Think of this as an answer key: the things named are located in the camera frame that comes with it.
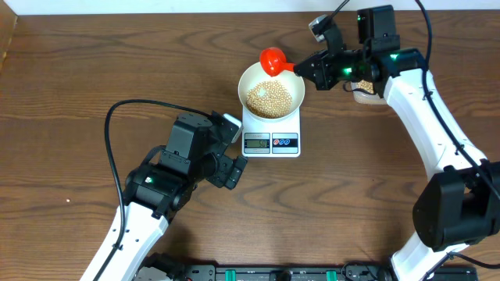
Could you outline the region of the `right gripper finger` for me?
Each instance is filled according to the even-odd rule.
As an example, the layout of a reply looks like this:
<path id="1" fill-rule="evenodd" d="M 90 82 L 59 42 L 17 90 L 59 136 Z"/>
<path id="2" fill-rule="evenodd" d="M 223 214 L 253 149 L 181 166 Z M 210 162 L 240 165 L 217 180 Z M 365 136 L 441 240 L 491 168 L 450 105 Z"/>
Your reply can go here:
<path id="1" fill-rule="evenodd" d="M 314 52 L 303 61 L 295 64 L 294 70 L 314 69 L 323 61 L 323 58 L 327 56 L 328 56 L 328 50 L 326 49 Z"/>
<path id="2" fill-rule="evenodd" d="M 314 83 L 316 88 L 324 88 L 323 71 L 319 69 L 294 68 L 296 76 L 300 76 Z"/>

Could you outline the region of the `red plastic measuring scoop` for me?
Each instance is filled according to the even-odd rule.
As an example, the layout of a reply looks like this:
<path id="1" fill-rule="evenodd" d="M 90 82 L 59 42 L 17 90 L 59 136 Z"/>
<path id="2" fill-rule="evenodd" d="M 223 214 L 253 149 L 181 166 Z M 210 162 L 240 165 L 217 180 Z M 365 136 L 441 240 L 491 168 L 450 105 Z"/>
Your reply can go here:
<path id="1" fill-rule="evenodd" d="M 276 47 L 262 50 L 259 62 L 264 72 L 269 76 L 278 76 L 283 71 L 294 72 L 295 64 L 288 62 L 285 54 Z"/>

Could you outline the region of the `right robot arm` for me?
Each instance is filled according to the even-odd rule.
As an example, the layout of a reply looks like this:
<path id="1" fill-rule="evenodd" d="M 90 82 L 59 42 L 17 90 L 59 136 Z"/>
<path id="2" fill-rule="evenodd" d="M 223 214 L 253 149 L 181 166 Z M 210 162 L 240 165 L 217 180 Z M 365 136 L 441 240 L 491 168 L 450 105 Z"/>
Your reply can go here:
<path id="1" fill-rule="evenodd" d="M 360 47 L 346 48 L 332 15 L 309 24 L 326 48 L 294 67 L 326 91 L 366 81 L 402 121 L 422 158 L 428 183 L 412 209 L 414 233 L 381 280 L 429 280 L 449 259 L 499 231 L 499 165 L 464 134 L 439 95 L 430 56 L 403 48 L 391 5 L 357 12 Z"/>

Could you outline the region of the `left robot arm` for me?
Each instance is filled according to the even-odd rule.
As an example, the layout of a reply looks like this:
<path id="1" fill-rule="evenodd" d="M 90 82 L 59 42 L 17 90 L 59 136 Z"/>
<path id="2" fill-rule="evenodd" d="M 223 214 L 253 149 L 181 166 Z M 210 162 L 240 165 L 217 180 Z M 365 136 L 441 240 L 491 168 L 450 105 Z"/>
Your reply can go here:
<path id="1" fill-rule="evenodd" d="M 165 145 L 153 148 L 126 178 L 122 208 L 84 280 L 131 280 L 146 254 L 188 203 L 198 183 L 236 187 L 248 162 L 224 153 L 241 135 L 239 119 L 216 112 L 180 114 Z"/>

